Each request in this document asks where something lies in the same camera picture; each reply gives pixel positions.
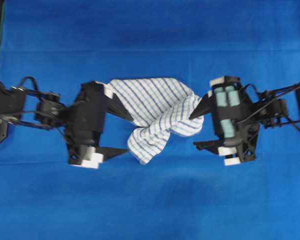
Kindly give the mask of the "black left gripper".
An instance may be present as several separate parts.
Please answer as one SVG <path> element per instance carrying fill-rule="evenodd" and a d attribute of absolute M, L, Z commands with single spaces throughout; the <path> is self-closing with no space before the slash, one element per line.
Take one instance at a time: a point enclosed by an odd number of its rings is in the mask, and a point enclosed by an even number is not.
<path fill-rule="evenodd" d="M 108 97 L 105 85 L 95 81 L 84 83 L 74 103 L 62 113 L 66 126 L 68 164 L 80 168 L 98 168 L 103 162 L 123 155 L 126 148 L 100 147 L 106 112 L 132 121 L 132 115 L 116 94 Z"/>

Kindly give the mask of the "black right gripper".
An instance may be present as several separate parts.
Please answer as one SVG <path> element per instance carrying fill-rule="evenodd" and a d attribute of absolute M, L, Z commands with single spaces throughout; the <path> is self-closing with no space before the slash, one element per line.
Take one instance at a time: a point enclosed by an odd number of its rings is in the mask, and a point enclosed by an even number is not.
<path fill-rule="evenodd" d="M 195 141 L 198 151 L 209 151 L 224 157 L 226 166 L 256 160 L 260 125 L 252 119 L 250 97 L 238 77 L 222 76 L 209 82 L 211 90 L 200 100 L 189 116 L 193 120 L 212 114 L 214 132 L 219 140 Z"/>

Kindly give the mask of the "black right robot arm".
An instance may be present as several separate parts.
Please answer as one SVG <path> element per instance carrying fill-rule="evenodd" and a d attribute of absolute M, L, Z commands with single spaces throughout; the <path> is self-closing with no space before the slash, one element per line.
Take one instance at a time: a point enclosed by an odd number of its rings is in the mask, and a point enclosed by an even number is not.
<path fill-rule="evenodd" d="M 210 90 L 203 96 L 190 115 L 196 119 L 211 114 L 217 140 L 197 141 L 194 146 L 223 156 L 226 166 L 256 160 L 256 147 L 260 126 L 264 128 L 293 125 L 300 132 L 297 121 L 289 117 L 287 102 L 283 99 L 295 92 L 300 114 L 300 83 L 263 92 L 256 91 L 258 100 L 253 102 L 236 76 L 222 76 L 209 82 Z"/>

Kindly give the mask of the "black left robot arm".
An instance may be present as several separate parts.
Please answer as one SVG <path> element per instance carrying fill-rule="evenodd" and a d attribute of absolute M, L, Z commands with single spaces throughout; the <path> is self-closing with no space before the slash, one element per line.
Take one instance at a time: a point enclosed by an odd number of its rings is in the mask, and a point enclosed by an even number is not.
<path fill-rule="evenodd" d="M 8 138 L 10 125 L 41 130 L 57 129 L 65 141 L 69 165 L 98 169 L 99 165 L 128 152 L 126 148 L 100 146 L 106 115 L 126 121 L 134 118 L 108 84 L 83 83 L 71 105 L 60 94 L 40 91 L 32 76 L 7 89 L 0 81 L 0 144 Z"/>

